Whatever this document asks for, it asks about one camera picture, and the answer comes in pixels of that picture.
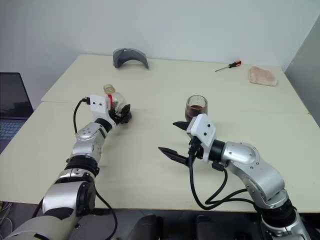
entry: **bottle cap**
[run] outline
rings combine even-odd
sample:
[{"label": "bottle cap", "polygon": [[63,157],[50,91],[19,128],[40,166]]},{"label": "bottle cap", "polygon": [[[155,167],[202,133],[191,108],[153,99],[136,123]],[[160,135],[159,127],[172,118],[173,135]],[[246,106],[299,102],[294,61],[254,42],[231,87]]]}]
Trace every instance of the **bottle cap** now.
[{"label": "bottle cap", "polygon": [[112,86],[111,84],[104,85],[103,90],[105,94],[113,94],[114,92],[116,92],[114,86]]}]

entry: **pink cloth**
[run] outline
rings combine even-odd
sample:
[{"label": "pink cloth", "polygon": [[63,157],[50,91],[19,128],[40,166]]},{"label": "pink cloth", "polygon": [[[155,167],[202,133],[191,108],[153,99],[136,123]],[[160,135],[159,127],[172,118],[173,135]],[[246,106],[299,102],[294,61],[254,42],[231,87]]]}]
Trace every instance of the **pink cloth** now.
[{"label": "pink cloth", "polygon": [[253,84],[275,86],[278,82],[271,71],[261,69],[257,66],[251,67],[248,71],[248,74],[249,81]]}]

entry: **white table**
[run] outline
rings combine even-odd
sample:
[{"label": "white table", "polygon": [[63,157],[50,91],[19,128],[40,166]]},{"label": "white table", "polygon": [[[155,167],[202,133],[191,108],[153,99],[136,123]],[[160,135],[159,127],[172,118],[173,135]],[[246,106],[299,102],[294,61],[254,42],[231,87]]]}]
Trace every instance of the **white table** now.
[{"label": "white table", "polygon": [[[221,141],[247,142],[277,168],[300,212],[320,212],[320,130],[279,67],[268,66],[276,87],[249,83],[249,65],[214,72],[221,63],[149,59],[115,69],[110,56],[81,55],[43,97],[40,106],[0,156],[0,199],[38,203],[64,169],[75,143],[72,115],[79,99],[103,95],[113,84],[131,104],[132,120],[112,132],[103,146],[96,186],[114,208],[200,209],[191,194],[188,169],[169,160],[160,147],[187,154],[189,138],[172,125],[184,120],[190,95],[208,100],[208,115]],[[92,121],[82,105],[77,126]],[[202,201],[223,174],[197,160],[195,185]],[[221,197],[242,189],[229,174]],[[97,207],[105,207],[98,199]],[[242,202],[222,211],[254,211]]]},{"label": "white table", "polygon": [[[64,169],[75,142],[74,107],[74,103],[43,102],[14,137],[0,157],[1,200],[37,203],[42,198]],[[158,146],[169,147],[186,155],[189,138],[172,126],[173,121],[183,118],[183,111],[158,104],[152,108],[137,106],[132,114],[132,121],[112,132],[103,146],[96,178],[100,194],[114,208],[198,210],[188,169],[158,150]],[[255,145],[261,156],[281,172],[300,212],[320,212],[320,161],[314,154],[320,143],[320,130],[310,115],[224,109],[211,118],[218,139]],[[78,128],[89,121],[92,116],[84,104],[77,115]],[[196,190],[204,201],[220,186],[223,174],[201,160],[194,168]],[[243,187],[236,176],[229,174],[221,196]],[[99,200],[96,206],[104,207]],[[247,203],[232,202],[217,210],[253,208]]]}]

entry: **brown liquid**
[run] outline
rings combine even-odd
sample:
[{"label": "brown liquid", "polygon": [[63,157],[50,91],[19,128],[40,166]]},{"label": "brown liquid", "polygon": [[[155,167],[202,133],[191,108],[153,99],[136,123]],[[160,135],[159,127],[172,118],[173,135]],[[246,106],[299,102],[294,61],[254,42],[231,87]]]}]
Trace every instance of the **brown liquid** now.
[{"label": "brown liquid", "polygon": [[200,105],[187,105],[185,107],[184,116],[188,122],[190,122],[193,117],[196,117],[199,114],[208,114],[208,107],[202,107]]}]

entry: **glass cup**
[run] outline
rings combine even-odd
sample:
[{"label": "glass cup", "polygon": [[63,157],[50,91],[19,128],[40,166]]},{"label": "glass cup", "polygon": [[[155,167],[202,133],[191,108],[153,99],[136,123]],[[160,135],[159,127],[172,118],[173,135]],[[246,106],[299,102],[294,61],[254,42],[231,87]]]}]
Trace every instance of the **glass cup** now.
[{"label": "glass cup", "polygon": [[203,96],[193,95],[186,101],[184,116],[190,122],[199,114],[208,114],[208,101]]}]

